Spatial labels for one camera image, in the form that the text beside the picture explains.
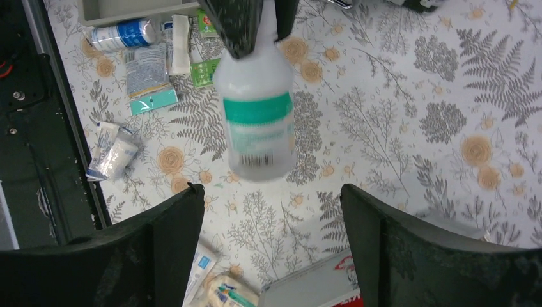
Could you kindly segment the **grey metal box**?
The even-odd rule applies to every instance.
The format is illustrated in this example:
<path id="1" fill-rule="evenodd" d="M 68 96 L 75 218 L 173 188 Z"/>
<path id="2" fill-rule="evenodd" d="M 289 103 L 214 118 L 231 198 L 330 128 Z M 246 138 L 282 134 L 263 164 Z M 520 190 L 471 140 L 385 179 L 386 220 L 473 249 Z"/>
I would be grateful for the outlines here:
<path id="1" fill-rule="evenodd" d="M 349 249 L 265 287 L 259 306 L 364 306 Z"/>

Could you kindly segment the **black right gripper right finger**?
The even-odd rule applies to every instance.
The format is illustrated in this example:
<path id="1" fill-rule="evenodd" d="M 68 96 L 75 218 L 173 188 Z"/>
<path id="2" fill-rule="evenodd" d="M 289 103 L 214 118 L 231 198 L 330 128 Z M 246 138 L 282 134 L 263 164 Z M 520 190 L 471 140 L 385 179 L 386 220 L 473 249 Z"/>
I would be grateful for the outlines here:
<path id="1" fill-rule="evenodd" d="M 541 250 L 430 224 L 353 184 L 340 196 L 366 306 L 540 306 Z"/>

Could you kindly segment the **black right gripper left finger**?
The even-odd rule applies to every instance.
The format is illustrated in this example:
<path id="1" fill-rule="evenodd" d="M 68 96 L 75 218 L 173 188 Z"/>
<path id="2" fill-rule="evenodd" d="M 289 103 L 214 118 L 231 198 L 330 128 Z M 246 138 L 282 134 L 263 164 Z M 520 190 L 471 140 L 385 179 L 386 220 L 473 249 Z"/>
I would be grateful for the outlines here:
<path id="1" fill-rule="evenodd" d="M 184 191 L 63 246 L 3 251 L 2 306 L 181 306 L 205 189 Z"/>

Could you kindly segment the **white pill bottle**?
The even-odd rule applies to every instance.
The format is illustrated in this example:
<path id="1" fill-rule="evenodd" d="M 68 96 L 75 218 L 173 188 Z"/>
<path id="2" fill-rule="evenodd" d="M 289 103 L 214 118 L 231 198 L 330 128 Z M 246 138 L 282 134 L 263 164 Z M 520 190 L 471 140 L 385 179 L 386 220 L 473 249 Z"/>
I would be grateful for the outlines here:
<path id="1" fill-rule="evenodd" d="M 222 99 L 230 168 L 251 182 L 284 176 L 297 158 L 294 73 L 276 37 L 275 3 L 264 1 L 254 51 L 242 59 L 224 51 L 213 75 Z"/>

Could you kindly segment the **blue white gauze packet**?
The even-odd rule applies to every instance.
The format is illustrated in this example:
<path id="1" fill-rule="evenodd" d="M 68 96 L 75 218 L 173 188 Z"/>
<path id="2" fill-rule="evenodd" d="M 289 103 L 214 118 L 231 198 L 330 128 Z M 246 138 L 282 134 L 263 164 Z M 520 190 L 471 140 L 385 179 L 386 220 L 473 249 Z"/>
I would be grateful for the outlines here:
<path id="1" fill-rule="evenodd" d="M 211 249 L 205 244 L 198 243 L 185 291 L 183 307 L 190 306 L 217 260 L 217 255 Z"/>

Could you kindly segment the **bandage roll packet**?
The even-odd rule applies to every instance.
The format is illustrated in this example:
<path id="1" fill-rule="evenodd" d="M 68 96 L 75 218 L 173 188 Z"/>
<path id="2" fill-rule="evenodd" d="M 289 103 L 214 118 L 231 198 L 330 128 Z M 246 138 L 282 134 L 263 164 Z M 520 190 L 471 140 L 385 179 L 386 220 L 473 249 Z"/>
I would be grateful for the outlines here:
<path id="1" fill-rule="evenodd" d="M 257 307 L 259 296 L 248 286 L 228 275 L 218 275 L 204 287 L 194 306 Z"/>

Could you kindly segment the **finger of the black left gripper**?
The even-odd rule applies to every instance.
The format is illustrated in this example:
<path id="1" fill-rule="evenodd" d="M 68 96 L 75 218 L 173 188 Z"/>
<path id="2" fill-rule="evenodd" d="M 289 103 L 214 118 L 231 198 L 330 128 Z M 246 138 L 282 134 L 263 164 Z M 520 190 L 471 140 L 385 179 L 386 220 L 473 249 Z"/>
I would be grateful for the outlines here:
<path id="1" fill-rule="evenodd" d="M 254 51 L 262 0 L 199 0 L 198 3 L 233 58 L 242 59 Z"/>
<path id="2" fill-rule="evenodd" d="M 299 0 L 275 0 L 275 15 L 277 20 L 277 39 L 280 42 L 291 35 Z"/>

